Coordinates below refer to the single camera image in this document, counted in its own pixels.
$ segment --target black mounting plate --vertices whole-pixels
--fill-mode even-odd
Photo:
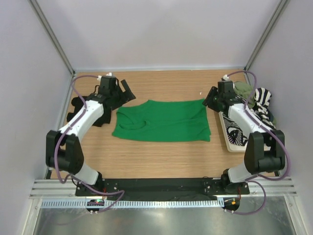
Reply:
[[[250,194],[247,183],[237,183],[225,189],[217,178],[168,178],[168,179],[105,179],[105,192],[124,190],[125,201],[205,201],[216,195]],[[95,196],[78,184],[76,196]]]

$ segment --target green t-shirt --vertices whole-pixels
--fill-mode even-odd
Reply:
[[[148,100],[120,107],[113,136],[135,141],[210,141],[203,99],[180,102]]]

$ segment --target gray wall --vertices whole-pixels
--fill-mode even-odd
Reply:
[[[0,3],[0,234],[21,234],[70,75],[26,0]]]
[[[313,1],[292,0],[253,64],[286,135],[291,176],[313,224]]]
[[[39,0],[76,70],[244,67],[279,0]]]

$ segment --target white ruler strip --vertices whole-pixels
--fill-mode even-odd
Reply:
[[[99,208],[100,206],[87,206],[90,199],[44,199],[41,208]],[[113,201],[104,201],[104,207],[112,204]],[[137,201],[119,201],[113,209],[148,209],[148,208],[199,208],[199,207],[223,207],[223,198],[211,201],[192,201],[192,202],[137,202]]]

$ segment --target pile of clothes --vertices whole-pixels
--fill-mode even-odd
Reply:
[[[245,82],[235,82],[234,84],[236,96],[244,103],[251,94],[253,87]],[[257,88],[255,90],[254,98],[248,103],[248,107],[264,125],[275,130],[276,120],[268,109],[271,97],[272,95],[269,90],[265,88]],[[243,134],[237,123],[224,114],[223,119],[229,142],[238,146],[245,146],[248,137]]]

